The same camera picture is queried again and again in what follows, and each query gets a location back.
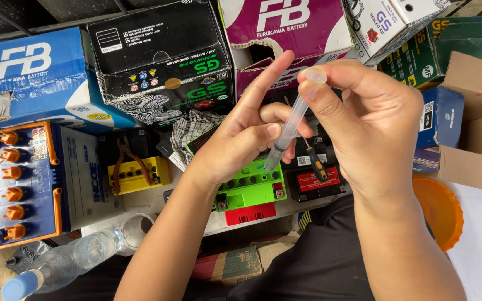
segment qr code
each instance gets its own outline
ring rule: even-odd
[[[434,101],[431,101],[430,103],[423,106],[424,108],[423,113],[431,112],[433,110],[433,106],[434,106]]]

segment fb logo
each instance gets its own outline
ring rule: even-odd
[[[39,48],[42,48],[42,53],[33,55],[33,53],[35,52],[35,49],[39,49]],[[25,51],[25,57],[10,59],[11,54],[24,52],[24,51]],[[13,65],[23,64],[23,67],[21,68],[21,75],[46,70],[51,65],[51,57],[49,56],[50,52],[51,52],[51,46],[45,42],[37,43],[29,46],[16,47],[12,49],[5,49],[3,51],[3,54],[1,54],[0,79],[5,77],[5,72],[7,67],[13,66]],[[42,65],[38,67],[31,67],[31,64],[38,60],[42,61]]]
[[[293,0],[266,0],[262,1],[260,5],[260,15],[258,17],[258,27],[256,32],[265,30],[265,22],[268,18],[281,16],[280,27],[290,26],[294,24],[303,23],[310,17],[310,10],[308,9],[308,0],[301,0],[300,5],[291,6]],[[276,11],[268,11],[272,4],[284,3],[284,9]],[[297,19],[290,19],[292,13],[300,12],[300,17]]]

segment orange plastic lid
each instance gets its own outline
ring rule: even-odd
[[[434,179],[414,177],[412,187],[437,245],[446,252],[455,246],[462,234],[464,218],[459,200],[449,188]]]

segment black pants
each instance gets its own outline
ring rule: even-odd
[[[312,222],[265,273],[234,288],[191,280],[184,300],[374,300],[356,230],[352,195],[311,211]],[[130,258],[106,260],[70,285],[33,300],[112,300]]]

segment fingernail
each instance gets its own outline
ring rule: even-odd
[[[267,131],[271,137],[278,137],[280,135],[282,127],[278,123],[272,123],[270,126],[267,127]]]
[[[304,100],[312,100],[315,98],[315,94],[318,92],[318,90],[318,84],[311,81],[305,81],[305,84],[301,88],[300,94]]]
[[[325,74],[325,72],[317,68],[306,69],[304,76],[312,82],[316,82],[318,84],[324,84],[325,82],[327,82],[327,75]]]

